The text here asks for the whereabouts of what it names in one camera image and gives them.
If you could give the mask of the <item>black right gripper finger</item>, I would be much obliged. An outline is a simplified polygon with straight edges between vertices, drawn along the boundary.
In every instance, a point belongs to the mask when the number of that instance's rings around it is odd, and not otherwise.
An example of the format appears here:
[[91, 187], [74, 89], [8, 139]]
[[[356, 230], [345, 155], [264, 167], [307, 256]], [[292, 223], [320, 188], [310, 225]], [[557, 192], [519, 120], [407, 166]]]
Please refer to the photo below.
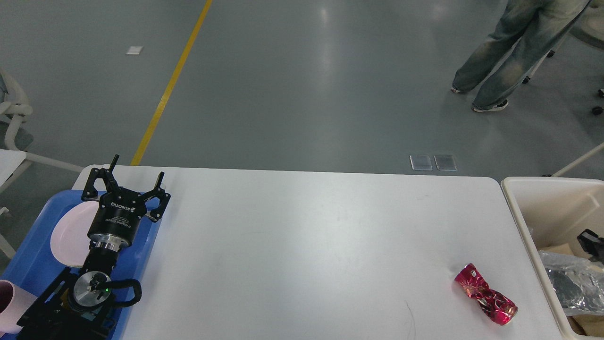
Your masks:
[[589, 254], [590, 261], [604, 262], [604, 239], [602, 237], [590, 229], [585, 229], [577, 236], [577, 241], [583, 251]]

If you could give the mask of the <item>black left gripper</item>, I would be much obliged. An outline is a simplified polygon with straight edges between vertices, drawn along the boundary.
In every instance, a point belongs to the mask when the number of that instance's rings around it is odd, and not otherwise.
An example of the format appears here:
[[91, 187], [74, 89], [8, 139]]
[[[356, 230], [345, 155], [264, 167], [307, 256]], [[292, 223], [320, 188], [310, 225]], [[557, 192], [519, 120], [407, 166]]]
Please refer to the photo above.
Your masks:
[[[88, 231], [92, 248], [121, 250], [130, 247], [144, 215], [152, 222], [158, 222], [164, 215], [171, 195], [160, 185], [165, 173], [160, 172], [151, 191], [140, 193], [121, 189], [114, 177], [114, 168], [119, 160], [115, 154], [108, 168], [92, 168], [82, 190], [83, 202], [98, 202], [99, 208]], [[100, 195], [95, 187], [96, 180], [102, 180], [105, 194]], [[145, 203], [158, 199], [158, 207], [150, 211]]]

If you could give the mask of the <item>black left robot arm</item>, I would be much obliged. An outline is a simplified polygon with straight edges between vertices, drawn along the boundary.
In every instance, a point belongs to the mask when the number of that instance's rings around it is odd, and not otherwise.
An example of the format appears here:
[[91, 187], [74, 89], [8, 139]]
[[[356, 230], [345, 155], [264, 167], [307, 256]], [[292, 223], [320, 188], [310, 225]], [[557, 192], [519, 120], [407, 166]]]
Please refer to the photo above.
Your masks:
[[[92, 202], [95, 215], [87, 230], [88, 253], [82, 267], [67, 265], [17, 321], [18, 340], [105, 340], [123, 308], [142, 299], [137, 279], [142, 262], [119, 255], [138, 245], [142, 221], [158, 222], [171, 195], [162, 188], [164, 172], [147, 192], [118, 184], [115, 155], [107, 168], [92, 168], [82, 190], [82, 202]], [[127, 268], [128, 272], [120, 273]]]

